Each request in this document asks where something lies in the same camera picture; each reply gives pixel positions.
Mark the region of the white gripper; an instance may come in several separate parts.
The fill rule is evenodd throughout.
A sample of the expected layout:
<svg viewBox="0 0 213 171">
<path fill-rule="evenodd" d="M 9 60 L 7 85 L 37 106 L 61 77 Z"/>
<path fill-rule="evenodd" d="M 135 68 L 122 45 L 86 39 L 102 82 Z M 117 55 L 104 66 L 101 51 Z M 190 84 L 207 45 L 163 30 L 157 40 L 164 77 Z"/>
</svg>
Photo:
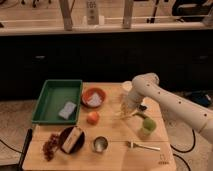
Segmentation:
<svg viewBox="0 0 213 171">
<path fill-rule="evenodd" d="M 121 103 L 120 116 L 128 117 L 132 113 L 132 109 L 136 109 L 141 105 L 143 98 L 144 96 L 136 91 L 128 92 L 124 101 Z"/>
</svg>

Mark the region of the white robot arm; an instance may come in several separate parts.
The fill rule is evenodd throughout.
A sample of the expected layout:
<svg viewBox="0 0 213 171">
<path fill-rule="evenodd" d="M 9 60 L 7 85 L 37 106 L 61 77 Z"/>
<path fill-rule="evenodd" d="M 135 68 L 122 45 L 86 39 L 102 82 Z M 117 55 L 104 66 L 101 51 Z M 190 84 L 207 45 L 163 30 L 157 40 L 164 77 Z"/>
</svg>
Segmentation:
<svg viewBox="0 0 213 171">
<path fill-rule="evenodd" d="M 130 113 L 149 97 L 176 113 L 185 123 L 201 135 L 213 134 L 213 111 L 175 95 L 159 86 L 159 77 L 155 73 L 135 76 L 131 89 L 124 97 L 122 109 Z"/>
</svg>

